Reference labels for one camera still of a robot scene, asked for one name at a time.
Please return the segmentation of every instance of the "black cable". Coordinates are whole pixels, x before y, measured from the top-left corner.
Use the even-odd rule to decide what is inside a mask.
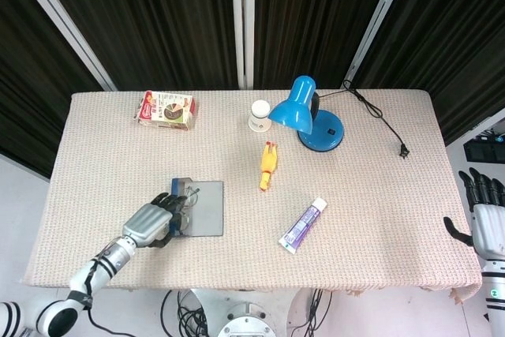
[[[329,94],[326,94],[326,95],[319,95],[319,99],[321,99],[321,98],[326,98],[327,96],[331,96],[331,95],[339,94],[340,92],[346,92],[346,91],[347,91],[347,90],[340,90],[340,91],[330,92]]]
[[[207,319],[203,307],[188,309],[182,302],[189,292],[181,298],[181,291],[177,294],[177,316],[179,319],[179,334],[181,337],[208,337]]]
[[[163,331],[165,332],[165,334],[168,337],[173,337],[173,336],[166,329],[165,320],[163,319],[163,310],[165,309],[166,300],[168,299],[168,297],[170,296],[171,293],[172,293],[172,290],[170,290],[166,293],[165,297],[163,298],[163,301],[161,302],[161,309],[159,310],[159,321],[161,322],[161,328],[163,329]]]
[[[111,331],[110,329],[107,329],[101,325],[98,325],[94,320],[93,320],[93,316],[92,316],[92,311],[90,309],[88,309],[88,318],[89,318],[89,322],[92,323],[92,325],[95,327],[95,328],[98,328],[102,331],[106,331],[107,333],[109,333],[110,335],[124,335],[126,337],[136,337],[135,335],[130,335],[129,333],[120,333],[118,331]]]
[[[391,132],[393,132],[395,134],[395,136],[399,139],[400,144],[401,144],[400,145],[400,154],[399,155],[400,155],[400,157],[402,157],[403,159],[405,159],[409,155],[410,151],[409,151],[409,149],[407,149],[407,147],[406,147],[405,143],[403,142],[402,138],[400,137],[400,135],[393,129],[393,127],[389,124],[389,122],[386,121],[386,119],[383,116],[382,110],[380,108],[378,108],[377,106],[371,104],[362,94],[359,93],[359,91],[356,88],[351,88],[350,87],[351,84],[352,84],[351,81],[348,81],[347,79],[345,79],[342,82],[342,86],[345,88],[344,90],[335,91],[335,92],[331,92],[331,93],[326,94],[326,95],[322,95],[322,96],[320,96],[320,99],[324,98],[326,96],[340,94],[342,92],[350,92],[351,94],[353,94],[354,96],[356,96],[356,98],[365,105],[367,111],[374,118],[381,119],[384,122],[384,124],[386,124],[387,127],[391,130]]]
[[[320,328],[320,326],[323,324],[324,319],[326,319],[326,316],[328,314],[328,311],[330,310],[330,305],[331,305],[331,299],[333,298],[333,293],[330,293],[330,298],[328,300],[328,304],[326,307],[326,311],[324,312],[323,318],[319,323],[317,323],[317,310],[319,308],[319,304],[321,302],[321,298],[323,297],[323,290],[314,290],[314,293],[312,294],[312,299],[310,301],[310,308],[309,308],[309,317],[307,318],[307,322],[304,323],[303,325],[299,325],[291,331],[291,337],[293,337],[294,332],[297,329],[301,329],[303,327],[307,327],[305,329],[305,334],[303,334],[304,337],[314,337],[314,332]]]

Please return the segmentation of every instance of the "yellow rubber chicken toy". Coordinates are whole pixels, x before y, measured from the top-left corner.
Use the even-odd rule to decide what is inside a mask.
[[[266,191],[270,187],[270,177],[277,167],[277,144],[267,141],[261,157],[260,189]]]

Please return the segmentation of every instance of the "mechanical finger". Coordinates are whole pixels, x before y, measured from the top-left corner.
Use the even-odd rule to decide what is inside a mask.
[[[498,179],[493,179],[491,182],[498,193],[498,205],[505,207],[505,185]]]
[[[490,181],[489,184],[489,200],[491,204],[499,205],[499,182],[495,179]]]
[[[482,175],[481,173],[479,173],[473,167],[471,167],[469,169],[469,171],[472,174],[473,180],[475,181],[475,186],[477,187],[479,199],[481,200],[481,201],[479,201],[479,203],[490,204],[491,201],[489,200],[488,182],[486,181],[486,178],[488,180],[489,180],[489,178],[486,177],[485,175]]]
[[[464,171],[459,171],[459,177],[463,180],[466,188],[466,199],[468,199],[468,204],[470,206],[470,211],[473,212],[473,206],[479,204],[481,199],[479,197],[479,192],[475,186],[475,182],[472,178]]]
[[[169,195],[168,197],[159,202],[158,207],[165,208],[166,210],[168,210],[167,207],[170,205],[170,203],[172,203],[176,199],[177,195],[174,194]]]
[[[163,200],[163,198],[164,198],[166,195],[168,195],[168,193],[160,193],[157,197],[155,197],[155,198],[152,200],[151,204],[153,204],[153,205],[158,205],[158,204],[159,204],[159,202],[160,202],[161,200]]]
[[[447,232],[449,232],[452,238],[455,238],[456,240],[461,241],[468,246],[473,246],[472,236],[461,233],[459,230],[457,230],[450,217],[444,217],[443,224],[445,225],[445,229],[447,229]]]
[[[165,209],[167,211],[170,211],[172,213],[179,213],[182,210],[182,207],[184,206],[184,203],[188,200],[188,197],[177,197],[177,199],[174,199]]]

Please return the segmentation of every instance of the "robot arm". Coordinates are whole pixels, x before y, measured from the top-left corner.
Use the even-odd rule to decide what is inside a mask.
[[[486,261],[482,286],[492,334],[498,337],[505,331],[505,187],[473,168],[469,171],[473,178],[463,171],[459,176],[466,187],[472,235],[459,232],[448,217],[443,222],[453,238],[472,246]]]
[[[114,278],[135,254],[135,249],[164,247],[181,228],[181,210],[186,197],[160,193],[142,206],[115,238],[70,280],[66,300],[47,304],[30,301],[0,303],[0,335],[26,336],[37,331],[46,337],[65,335],[83,309],[92,307],[93,295]]]

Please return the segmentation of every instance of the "cable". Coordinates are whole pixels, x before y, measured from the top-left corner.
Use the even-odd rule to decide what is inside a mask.
[[[102,259],[103,257],[103,254],[108,250],[110,249],[110,247],[115,244],[117,241],[119,241],[121,237],[116,237],[114,239],[112,239],[106,246],[105,248],[102,249],[102,251],[100,253],[98,253],[95,258],[93,258],[93,265],[90,267],[89,269],[89,273],[88,273],[88,276],[86,277],[86,280],[84,281],[84,285],[86,286],[86,293],[87,295],[89,295],[90,297],[92,296],[92,279],[93,279],[93,276],[95,275],[96,273],[96,270],[98,269],[98,265],[99,265],[99,261]]]
[[[330,305],[331,305],[331,299],[333,298],[333,293],[330,292],[330,298],[328,300],[328,304],[326,307],[326,311],[324,311],[323,318],[319,323],[317,323],[317,309],[319,308],[319,304],[321,302],[321,298],[323,297],[323,290],[314,290],[314,293],[312,294],[312,300],[310,301],[310,308],[309,308],[309,317],[307,318],[307,322],[303,325],[299,325],[291,331],[291,337],[293,337],[294,332],[297,329],[301,329],[303,327],[307,327],[305,329],[305,334],[303,334],[304,337],[313,337],[314,332],[320,328],[320,326],[323,324],[324,319],[326,319],[326,316],[328,314],[328,311],[330,310]]]
[[[347,90],[340,90],[340,91],[335,91],[335,92],[330,92],[329,94],[326,94],[326,95],[319,95],[319,99],[321,98],[326,98],[327,96],[331,96],[331,95],[335,95],[335,94],[339,94],[341,92],[346,92]]]
[[[126,337],[136,337],[135,335],[130,335],[129,333],[120,333],[118,331],[111,331],[110,329],[107,329],[101,325],[98,325],[94,320],[93,320],[93,316],[92,316],[92,311],[91,309],[88,309],[88,318],[89,318],[89,322],[92,323],[92,325],[95,327],[95,328],[98,328],[102,331],[106,331],[107,333],[109,333],[110,335],[124,335]]]
[[[171,293],[172,293],[172,290],[170,290],[166,293],[165,297],[163,298],[163,301],[161,302],[161,309],[159,310],[159,321],[161,322],[161,328],[163,329],[163,331],[165,332],[165,334],[168,337],[173,337],[173,336],[166,329],[165,320],[163,319],[163,310],[165,309],[166,300],[168,299],[168,297],[170,296]]]
[[[356,88],[351,88],[350,85],[352,84],[351,81],[348,81],[347,79],[345,79],[343,82],[342,82],[342,86],[345,88],[344,90],[340,90],[340,91],[335,91],[335,92],[331,92],[329,94],[326,94],[326,95],[322,95],[320,96],[320,99],[321,98],[325,98],[326,96],[330,96],[330,95],[335,95],[335,94],[340,94],[342,92],[350,92],[351,94],[353,94],[354,96],[356,96],[356,98],[362,102],[367,111],[374,117],[374,118],[379,118],[381,119],[384,124],[387,125],[387,127],[391,130],[391,132],[393,132],[395,134],[395,136],[399,139],[400,141],[400,157],[402,157],[403,159],[405,159],[410,151],[409,149],[407,149],[405,143],[403,142],[402,138],[400,137],[400,135],[393,129],[393,127],[389,124],[389,122],[386,121],[386,119],[384,118],[383,116],[383,112],[380,108],[378,108],[377,106],[371,104],[362,94],[360,94],[358,92],[358,90]]]
[[[181,291],[177,294],[179,334],[182,337],[208,337],[207,319],[203,307],[192,310],[182,305],[189,292],[182,298]]]

